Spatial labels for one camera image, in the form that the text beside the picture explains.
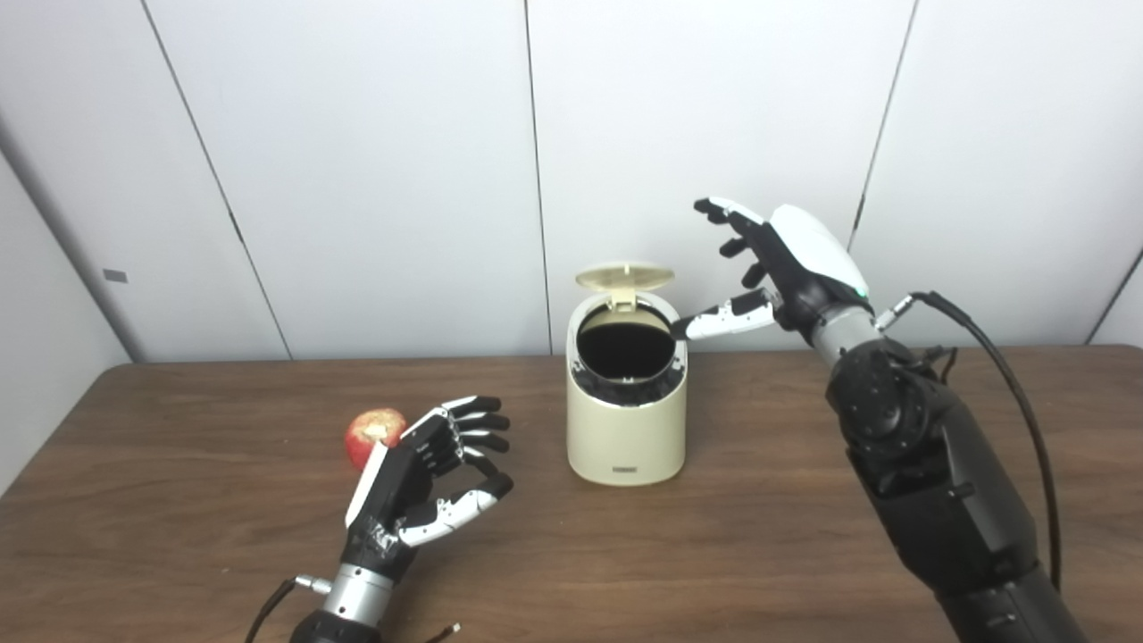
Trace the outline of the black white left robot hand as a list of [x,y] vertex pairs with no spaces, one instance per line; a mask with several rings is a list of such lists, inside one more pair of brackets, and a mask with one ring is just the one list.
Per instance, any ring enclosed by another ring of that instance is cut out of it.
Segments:
[[[347,506],[339,564],[398,582],[421,546],[497,505],[514,485],[485,453],[509,452],[501,405],[490,396],[449,400],[414,421],[395,447],[369,456]],[[482,473],[480,484],[433,499],[434,481],[465,465]]]

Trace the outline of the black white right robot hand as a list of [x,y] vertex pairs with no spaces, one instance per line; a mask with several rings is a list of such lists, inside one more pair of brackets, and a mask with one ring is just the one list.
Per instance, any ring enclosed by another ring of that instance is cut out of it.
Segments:
[[720,255],[732,259],[751,251],[756,262],[740,281],[746,294],[671,322],[674,340],[704,340],[777,324],[809,341],[832,311],[874,313],[866,281],[845,246],[805,209],[783,204],[762,216],[717,196],[701,198],[693,207],[709,222],[734,231]]

